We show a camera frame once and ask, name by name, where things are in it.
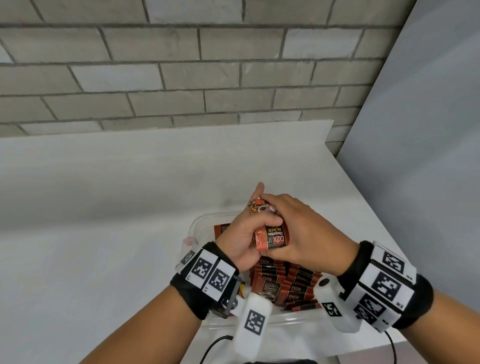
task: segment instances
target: gray wall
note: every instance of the gray wall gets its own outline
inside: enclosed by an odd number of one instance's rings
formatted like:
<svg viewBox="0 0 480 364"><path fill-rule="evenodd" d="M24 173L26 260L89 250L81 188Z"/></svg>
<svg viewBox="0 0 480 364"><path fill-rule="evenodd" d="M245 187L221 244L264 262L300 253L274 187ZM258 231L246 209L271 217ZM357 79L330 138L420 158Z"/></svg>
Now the gray wall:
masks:
<svg viewBox="0 0 480 364"><path fill-rule="evenodd" d="M417 1L338 155L420 272L477 311L479 13L477 1Z"/></svg>

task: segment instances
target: forearm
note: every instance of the forearm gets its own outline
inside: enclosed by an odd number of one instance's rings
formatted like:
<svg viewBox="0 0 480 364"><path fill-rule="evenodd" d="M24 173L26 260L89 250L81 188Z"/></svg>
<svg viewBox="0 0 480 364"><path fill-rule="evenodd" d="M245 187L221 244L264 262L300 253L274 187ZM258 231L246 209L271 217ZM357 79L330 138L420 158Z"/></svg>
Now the forearm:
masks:
<svg viewBox="0 0 480 364"><path fill-rule="evenodd" d="M441 292L402 334L430 364L480 362L480 315Z"/></svg>
<svg viewBox="0 0 480 364"><path fill-rule="evenodd" d="M200 324L177 290L168 286L81 364L180 363Z"/></svg>

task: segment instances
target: qr code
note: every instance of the qr code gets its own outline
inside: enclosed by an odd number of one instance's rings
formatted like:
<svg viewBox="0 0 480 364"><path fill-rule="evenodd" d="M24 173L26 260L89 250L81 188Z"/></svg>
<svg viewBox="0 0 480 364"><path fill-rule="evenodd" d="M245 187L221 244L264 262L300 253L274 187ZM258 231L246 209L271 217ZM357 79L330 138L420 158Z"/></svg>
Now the qr code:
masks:
<svg viewBox="0 0 480 364"><path fill-rule="evenodd" d="M375 282L372 284L372 288L375 291L390 301L393 301L400 287L402 287L402 285L399 282L383 272L378 274Z"/></svg>
<svg viewBox="0 0 480 364"><path fill-rule="evenodd" d="M403 274L403 270L405 269L405 262L394 255L391 255L388 252L384 253L384 257L382 258L382 262L393 269L395 272Z"/></svg>
<svg viewBox="0 0 480 364"><path fill-rule="evenodd" d="M223 289L227 285L228 279L230 276L225 274L220 269L215 269L215 272L212 274L210 281L208 282L213 288L216 288L220 292L223 292Z"/></svg>
<svg viewBox="0 0 480 364"><path fill-rule="evenodd" d="M386 310L385 306L383 306L380 302L378 302L368 293L363 295L359 304L361 304L363 307L365 307L377 317L380 317L380 315Z"/></svg>
<svg viewBox="0 0 480 364"><path fill-rule="evenodd" d="M192 273L199 276L201 279L205 279L211 267L212 267L212 263L207 262L202 258L199 258L195 263L195 265L193 266Z"/></svg>
<svg viewBox="0 0 480 364"><path fill-rule="evenodd" d="M187 255L183 257L183 259L180 261L183 265L187 264L187 262L190 260L191 257L195 255L195 252L193 250L190 250Z"/></svg>
<svg viewBox="0 0 480 364"><path fill-rule="evenodd" d="M245 322L245 328L254 334L260 335L262 333L262 328L264 327L265 316L250 310L247 316L247 322Z"/></svg>
<svg viewBox="0 0 480 364"><path fill-rule="evenodd" d="M353 309L353 311L355 311L357 315L367 321L370 325L377 320L374 315L372 315L365 307L362 307L359 304Z"/></svg>
<svg viewBox="0 0 480 364"><path fill-rule="evenodd" d="M324 307L325 311L328 313L329 316L331 317L341 317L342 314L338 310L338 308L335 306L335 303L333 302L322 302L322 306Z"/></svg>

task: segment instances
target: brick wall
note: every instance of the brick wall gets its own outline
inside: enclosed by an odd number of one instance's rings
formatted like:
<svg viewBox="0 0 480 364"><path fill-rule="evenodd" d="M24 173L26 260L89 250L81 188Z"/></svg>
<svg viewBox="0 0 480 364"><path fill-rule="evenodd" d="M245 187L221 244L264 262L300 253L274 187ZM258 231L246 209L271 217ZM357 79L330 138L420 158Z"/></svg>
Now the brick wall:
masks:
<svg viewBox="0 0 480 364"><path fill-rule="evenodd" d="M414 0L0 0L0 136L334 119Z"/></svg>

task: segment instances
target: person's right hand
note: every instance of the person's right hand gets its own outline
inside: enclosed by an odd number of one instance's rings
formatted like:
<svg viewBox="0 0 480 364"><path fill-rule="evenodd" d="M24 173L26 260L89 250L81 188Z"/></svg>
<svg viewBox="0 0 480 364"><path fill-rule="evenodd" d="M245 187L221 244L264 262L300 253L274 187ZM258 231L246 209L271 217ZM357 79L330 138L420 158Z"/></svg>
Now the person's right hand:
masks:
<svg viewBox="0 0 480 364"><path fill-rule="evenodd" d="M260 253L286 260L317 272L339 276L352 264L359 245L310 206L288 194L262 194L282 214L290 233L290 243L283 248Z"/></svg>

